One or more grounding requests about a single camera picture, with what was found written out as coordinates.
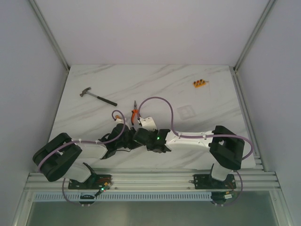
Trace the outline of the claw hammer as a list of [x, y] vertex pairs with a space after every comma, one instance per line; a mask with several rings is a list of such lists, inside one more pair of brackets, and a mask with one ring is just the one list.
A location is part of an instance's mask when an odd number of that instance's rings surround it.
[[88, 87], [88, 88], [84, 89], [84, 90], [80, 93], [79, 96], [80, 96], [80, 97], [83, 97], [84, 95], [90, 95], [90, 96], [95, 97], [96, 99], [101, 100], [101, 101], [103, 101], [103, 102], [105, 102], [105, 103], [107, 103], [107, 104], [110, 104], [110, 105], [112, 105], [112, 106], [118, 106], [117, 103], [115, 103], [115, 102], [113, 102], [113, 101], [110, 101], [110, 100], [108, 100], [108, 99], [106, 99], [106, 98], [100, 97], [100, 96], [98, 96], [98, 95], [96, 95], [96, 94], [94, 94], [94, 93], [91, 93], [90, 90], [91, 90], [91, 87]]

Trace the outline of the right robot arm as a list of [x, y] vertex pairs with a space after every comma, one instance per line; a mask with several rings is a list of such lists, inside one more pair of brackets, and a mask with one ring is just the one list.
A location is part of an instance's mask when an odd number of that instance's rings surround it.
[[174, 133], [169, 129], [149, 131], [139, 128], [133, 140], [146, 147], [148, 151], [166, 153], [171, 151], [200, 151], [209, 153], [215, 159], [209, 184], [218, 188], [224, 184], [231, 171], [241, 169], [245, 141], [224, 126], [200, 133]]

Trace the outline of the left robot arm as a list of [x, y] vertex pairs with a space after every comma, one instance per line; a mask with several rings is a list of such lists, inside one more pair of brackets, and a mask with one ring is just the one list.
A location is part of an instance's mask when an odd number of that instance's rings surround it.
[[32, 160], [49, 182], [67, 177], [79, 181], [85, 189], [92, 189], [96, 177], [89, 164], [80, 160], [108, 159], [121, 149], [130, 151], [141, 147], [134, 141], [135, 133], [135, 128], [123, 123], [96, 141], [73, 140], [67, 133], [60, 133], [39, 149]]

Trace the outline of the orange fuse holder block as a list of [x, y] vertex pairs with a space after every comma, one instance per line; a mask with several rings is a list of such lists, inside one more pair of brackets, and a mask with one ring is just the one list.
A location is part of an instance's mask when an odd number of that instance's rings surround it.
[[204, 79], [200, 79], [200, 80], [194, 81], [194, 82], [193, 82], [193, 86], [194, 86], [195, 88], [200, 88], [200, 87], [202, 87], [202, 86], [204, 86], [204, 85], [206, 85], [206, 84], [208, 84], [208, 83], [209, 83], [209, 81], [206, 81], [206, 80], [204, 80]]

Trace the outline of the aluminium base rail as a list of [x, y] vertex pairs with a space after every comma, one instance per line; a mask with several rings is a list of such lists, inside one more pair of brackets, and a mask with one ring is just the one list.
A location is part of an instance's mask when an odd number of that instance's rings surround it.
[[[208, 174], [209, 170], [192, 169], [96, 169], [97, 174], [109, 174], [112, 191], [188, 191], [193, 190], [193, 175]], [[275, 172], [263, 170], [241, 170], [240, 175], [245, 191], [280, 190]], [[24, 190], [59, 191], [62, 179], [48, 182], [43, 174], [30, 173]]]

